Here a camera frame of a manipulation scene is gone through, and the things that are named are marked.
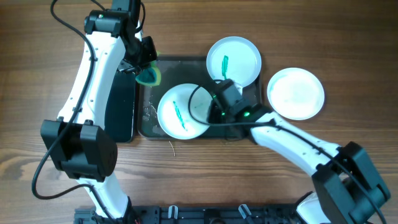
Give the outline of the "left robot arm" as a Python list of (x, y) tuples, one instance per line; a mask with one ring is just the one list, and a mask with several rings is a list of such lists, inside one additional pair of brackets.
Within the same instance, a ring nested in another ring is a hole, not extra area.
[(142, 36), (145, 18), (141, 1), (114, 1), (90, 12), (78, 32), (85, 46), (72, 91), (56, 120), (45, 120), (40, 130), (44, 159), (88, 192), (95, 204), (88, 216), (98, 223), (139, 221), (114, 173), (118, 147), (106, 134), (105, 116), (117, 73), (144, 86), (161, 82), (154, 42)]

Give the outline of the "green yellow sponge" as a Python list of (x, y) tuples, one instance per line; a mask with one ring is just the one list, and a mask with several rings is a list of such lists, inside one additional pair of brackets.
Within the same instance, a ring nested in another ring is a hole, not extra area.
[(156, 64), (157, 52), (150, 53), (144, 63), (134, 67), (136, 82), (144, 86), (159, 86), (161, 83), (161, 72)]

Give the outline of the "white plate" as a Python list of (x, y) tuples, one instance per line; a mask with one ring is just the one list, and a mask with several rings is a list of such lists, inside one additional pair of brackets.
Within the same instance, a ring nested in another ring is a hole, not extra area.
[(325, 103), (325, 91), (311, 72), (297, 67), (275, 73), (267, 86), (267, 99), (281, 116), (305, 120), (316, 116)]
[(220, 39), (210, 48), (206, 68), (214, 80), (231, 79), (247, 87), (259, 76), (262, 58), (251, 41), (230, 36)]
[(157, 117), (160, 127), (175, 139), (193, 139), (208, 130), (206, 124), (212, 97), (196, 84), (184, 83), (161, 98)]

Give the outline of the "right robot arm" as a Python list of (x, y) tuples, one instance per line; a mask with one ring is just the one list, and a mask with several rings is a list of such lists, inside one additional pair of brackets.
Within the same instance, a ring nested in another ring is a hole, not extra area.
[(311, 177), (315, 190), (295, 212), (305, 223), (368, 223), (391, 194), (371, 158), (355, 142), (323, 141), (293, 126), (262, 104), (244, 99), (232, 80), (206, 85), (217, 111), (207, 121), (226, 126), (254, 144), (272, 149)]

